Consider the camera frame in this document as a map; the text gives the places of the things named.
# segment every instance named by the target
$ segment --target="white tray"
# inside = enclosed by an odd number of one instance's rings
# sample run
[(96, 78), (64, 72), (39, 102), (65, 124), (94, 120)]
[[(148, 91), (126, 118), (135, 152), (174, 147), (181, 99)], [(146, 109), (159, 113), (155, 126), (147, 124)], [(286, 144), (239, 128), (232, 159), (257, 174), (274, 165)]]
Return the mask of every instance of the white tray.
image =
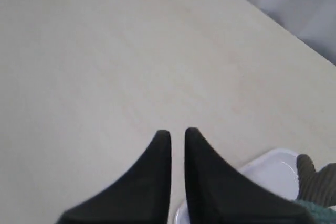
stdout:
[[(274, 149), (243, 166), (238, 171), (246, 177), (289, 200), (298, 196), (298, 154), (287, 149)], [(189, 224), (188, 207), (184, 201), (176, 212), (174, 224)]]

